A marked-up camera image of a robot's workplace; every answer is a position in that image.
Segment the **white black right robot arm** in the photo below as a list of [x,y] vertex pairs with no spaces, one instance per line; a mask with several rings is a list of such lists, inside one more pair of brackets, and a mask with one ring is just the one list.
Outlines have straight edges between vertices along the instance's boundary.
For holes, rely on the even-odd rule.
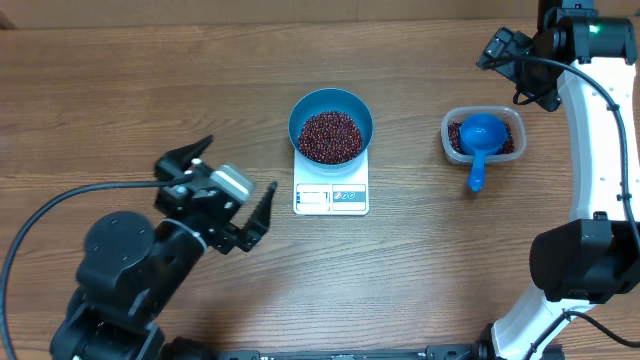
[[546,0],[535,35],[501,28],[478,60],[515,84],[517,102],[565,111],[573,194],[568,222],[532,243],[531,285],[473,358],[559,359],[551,343],[567,325],[638,284],[638,59],[630,20],[603,17],[590,1]]

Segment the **blue plastic measuring scoop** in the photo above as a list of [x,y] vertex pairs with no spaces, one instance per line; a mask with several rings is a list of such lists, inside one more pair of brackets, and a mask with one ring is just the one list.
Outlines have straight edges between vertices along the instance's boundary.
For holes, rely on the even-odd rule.
[[484,186],[487,157],[498,153],[507,140],[506,125],[494,115],[480,113],[468,117],[459,133],[462,150],[473,157],[467,184],[478,192]]

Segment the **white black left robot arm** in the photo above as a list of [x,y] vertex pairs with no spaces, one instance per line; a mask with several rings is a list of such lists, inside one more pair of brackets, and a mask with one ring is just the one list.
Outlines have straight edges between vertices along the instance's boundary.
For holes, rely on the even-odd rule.
[[177,337],[168,342],[155,320],[209,250],[249,252],[268,232],[277,189],[271,183],[244,226],[232,219],[254,182],[238,168],[216,169],[200,157],[213,139],[173,149],[154,165],[155,207],[164,219],[121,211],[98,220],[84,239],[78,287],[56,331],[55,359],[214,359],[206,346]]

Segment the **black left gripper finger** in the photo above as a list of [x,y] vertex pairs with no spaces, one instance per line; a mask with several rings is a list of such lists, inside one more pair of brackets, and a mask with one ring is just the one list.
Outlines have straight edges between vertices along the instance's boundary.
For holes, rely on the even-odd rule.
[[271,209],[278,182],[270,183],[260,202],[237,235],[237,247],[244,252],[251,251],[269,231]]
[[199,158],[212,142],[213,136],[208,135],[195,143],[166,152],[154,164],[154,176],[158,180],[181,177],[191,167],[192,161]]

